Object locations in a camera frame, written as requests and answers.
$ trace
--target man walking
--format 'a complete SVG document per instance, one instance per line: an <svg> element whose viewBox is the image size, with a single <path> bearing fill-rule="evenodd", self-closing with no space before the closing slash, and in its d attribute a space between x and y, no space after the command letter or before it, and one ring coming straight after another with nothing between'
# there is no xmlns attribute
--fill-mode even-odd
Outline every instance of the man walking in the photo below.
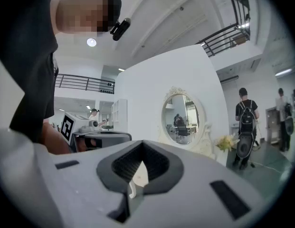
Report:
<svg viewBox="0 0 295 228"><path fill-rule="evenodd" d="M280 151L285 152L290 148L291 136L287 134L285 129L285 105L288 103L288 99L284 96L282 88L278 90L279 97L276 99L276 110L279 112L280 121Z"/></svg>
<svg viewBox="0 0 295 228"><path fill-rule="evenodd" d="M247 90L245 88L241 88L239 90L239 96L240 96L240 102L237 104L236 106L236 121L240 121L241 115L243 113L243 111L245 110L245 108L249 108L251 109L251 111L254 113L255 115L255 119L259 118L259 111L258 111L258 106L255 103L255 101L253 100L249 100L247 98ZM256 139L256 128L253 129L253 142L255 142ZM240 165L240 170L244 170L247 167L247 161L249 159L250 155L248 155L246 158L243 158L241 165ZM238 163L240 161L240 157L236 154L235 160L233 162L233 166L238 166Z"/></svg>

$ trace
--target person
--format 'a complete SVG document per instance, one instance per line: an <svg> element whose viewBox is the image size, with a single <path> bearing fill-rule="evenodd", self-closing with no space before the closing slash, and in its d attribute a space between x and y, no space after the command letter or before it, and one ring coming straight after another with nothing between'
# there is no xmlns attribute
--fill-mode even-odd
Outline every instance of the person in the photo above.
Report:
<svg viewBox="0 0 295 228"><path fill-rule="evenodd" d="M100 111L99 111L99 110L96 110L96 109L94 109L94 108L91 109L91 114L90 114L90 116L89 116L89 120L95 120L95 121L98 121L98 118L99 118L99 117L97 116L98 112L100 112ZM104 125L106 122L107 122L107 119L104 119L101 123L98 124L98 127Z"/></svg>
<svg viewBox="0 0 295 228"><path fill-rule="evenodd" d="M248 107L251 108L251 110L254 112L255 118L259 118L259 111L258 111L258 106L255 101L249 100L247 98L247 90L245 88L241 88L239 90L239 96L240 96L240 102L236 105L236 116L235 119L236 121L240 121L241 114L243 113L243 110ZM253 142L255 142L257 135L256 128L253 130ZM248 155L246 158L243 158L241 165L240 165L240 170L244 170L247 167L247 161L249 159L250 155ZM236 154L235 160L233 162L233 166L238 166L238 163L240 161L240 157Z"/></svg>
<svg viewBox="0 0 295 228"><path fill-rule="evenodd" d="M178 117L177 126L184 125L184 120L181 116Z"/></svg>
<svg viewBox="0 0 295 228"><path fill-rule="evenodd" d="M179 114L175 115L175 117L174 117L174 126L175 126L175 127L177 126L177 123L178 123L179 117L180 117Z"/></svg>
<svg viewBox="0 0 295 228"><path fill-rule="evenodd" d="M290 140L291 136L286 133L285 129L285 105L288 103L287 97L284 95L284 91L282 88L278 90L279 97L276 99L276 110L279 113L279 121L280 121L280 151L285 152L290 148Z"/></svg>
<svg viewBox="0 0 295 228"><path fill-rule="evenodd" d="M96 116L97 114L98 114L98 110L96 110L96 109L91 109L91 114L90 114L90 116L89 116L89 119L90 120L96 120L96 121L98 121L98 117Z"/></svg>
<svg viewBox="0 0 295 228"><path fill-rule="evenodd" d="M69 146L48 123L54 115L58 66L57 33L104 33L119 16L121 0L0 0L0 60L24 91L10 124L12 130L50 153L70 153Z"/></svg>

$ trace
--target ceiling light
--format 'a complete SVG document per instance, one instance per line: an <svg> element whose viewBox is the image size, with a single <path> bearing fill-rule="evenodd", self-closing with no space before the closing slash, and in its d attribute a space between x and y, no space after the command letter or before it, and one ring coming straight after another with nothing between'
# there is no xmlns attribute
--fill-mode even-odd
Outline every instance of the ceiling light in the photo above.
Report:
<svg viewBox="0 0 295 228"><path fill-rule="evenodd" d="M244 25L241 25L241 26L240 26L240 25L238 25L238 28L241 28L241 27L242 27L242 28L245 28L245 27L248 27L249 25L250 25L250 23L246 23L246 24L244 24Z"/></svg>
<svg viewBox="0 0 295 228"><path fill-rule="evenodd" d="M279 73L277 73L277 74L275 74L275 76L277 77L277 76L281 76L281 75L283 75L283 74L287 74L287 73L290 73L292 71L292 69L287 69L287 70L284 70L284 71L282 71L282 72L279 72Z"/></svg>
<svg viewBox="0 0 295 228"><path fill-rule="evenodd" d="M95 47L96 46L96 41L93 38L89 38L87 40L87 45L89 45L90 47Z"/></svg>

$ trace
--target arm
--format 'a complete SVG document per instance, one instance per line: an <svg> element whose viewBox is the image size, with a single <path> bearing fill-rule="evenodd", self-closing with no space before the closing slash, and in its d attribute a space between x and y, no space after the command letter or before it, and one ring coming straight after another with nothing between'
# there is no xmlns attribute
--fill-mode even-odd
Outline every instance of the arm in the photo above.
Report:
<svg viewBox="0 0 295 228"><path fill-rule="evenodd" d="M239 104L236 106L236 116L235 116L236 121L239 121Z"/></svg>
<svg viewBox="0 0 295 228"><path fill-rule="evenodd" d="M254 110L255 117L256 119L258 119L259 118L258 106L255 101L253 101L252 103L253 103L253 110Z"/></svg>
<svg viewBox="0 0 295 228"><path fill-rule="evenodd" d="M63 136L49 124L48 119L45 119L43 122L42 135L39 142L46 146L49 153L70 153L69 146L64 140Z"/></svg>
<svg viewBox="0 0 295 228"><path fill-rule="evenodd" d="M279 111L279 99L276 99L276 110Z"/></svg>
<svg viewBox="0 0 295 228"><path fill-rule="evenodd" d="M106 120L106 121L103 121L103 122L101 122L101 123L99 123L99 124L98 124L98 127L104 125L106 122L107 122L107 120Z"/></svg>
<svg viewBox="0 0 295 228"><path fill-rule="evenodd" d="M254 111L254 113L255 113L255 117L256 117L256 119L258 119L258 118L259 118L259 111L258 111L258 108Z"/></svg>

